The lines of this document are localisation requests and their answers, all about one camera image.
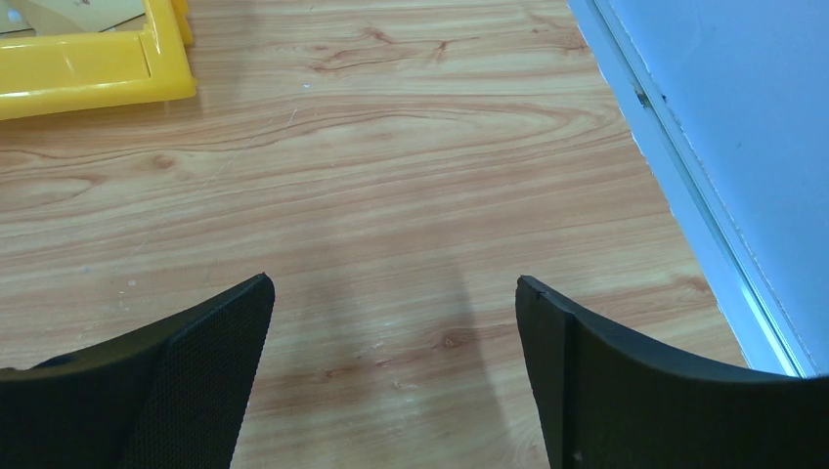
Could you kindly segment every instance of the black plastic part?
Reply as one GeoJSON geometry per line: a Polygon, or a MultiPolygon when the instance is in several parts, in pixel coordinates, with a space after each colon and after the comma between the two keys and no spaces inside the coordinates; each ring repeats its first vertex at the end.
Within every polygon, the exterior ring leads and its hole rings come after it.
{"type": "Polygon", "coordinates": [[[552,469],[829,467],[829,378],[686,353],[532,277],[515,309],[552,469]]]}
{"type": "Polygon", "coordinates": [[[264,274],[28,370],[0,369],[0,469],[226,469],[274,306],[264,274]]]}

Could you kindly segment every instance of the blue surface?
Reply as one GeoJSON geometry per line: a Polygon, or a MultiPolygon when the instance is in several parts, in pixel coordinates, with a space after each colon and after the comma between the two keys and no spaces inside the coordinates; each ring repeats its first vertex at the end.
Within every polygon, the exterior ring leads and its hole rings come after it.
{"type": "Polygon", "coordinates": [[[829,370],[829,2],[610,0],[815,369],[829,370]]]}

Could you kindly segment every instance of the wood grain surface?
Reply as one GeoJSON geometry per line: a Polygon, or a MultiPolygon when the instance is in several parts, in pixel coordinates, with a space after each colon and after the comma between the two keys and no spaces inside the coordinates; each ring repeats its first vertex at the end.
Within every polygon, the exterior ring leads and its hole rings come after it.
{"type": "Polygon", "coordinates": [[[743,363],[562,0],[191,0],[196,99],[0,122],[0,366],[260,272],[242,468],[546,467],[521,274],[743,363]]]}

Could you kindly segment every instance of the wood grain pattern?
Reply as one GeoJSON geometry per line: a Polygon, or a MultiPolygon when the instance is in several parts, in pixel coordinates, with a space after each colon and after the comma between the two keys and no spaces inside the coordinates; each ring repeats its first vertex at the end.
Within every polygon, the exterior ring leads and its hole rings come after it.
{"type": "Polygon", "coordinates": [[[742,363],[562,0],[193,0],[197,99],[0,123],[0,366],[259,272],[234,467],[545,467],[532,274],[742,363]]]}

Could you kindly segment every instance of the yellow tray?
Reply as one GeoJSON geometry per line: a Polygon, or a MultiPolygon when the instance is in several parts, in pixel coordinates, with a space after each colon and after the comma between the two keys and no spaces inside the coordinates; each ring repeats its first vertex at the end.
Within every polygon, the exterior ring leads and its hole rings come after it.
{"type": "Polygon", "coordinates": [[[143,0],[141,31],[0,39],[0,120],[196,94],[187,0],[143,0]]]}

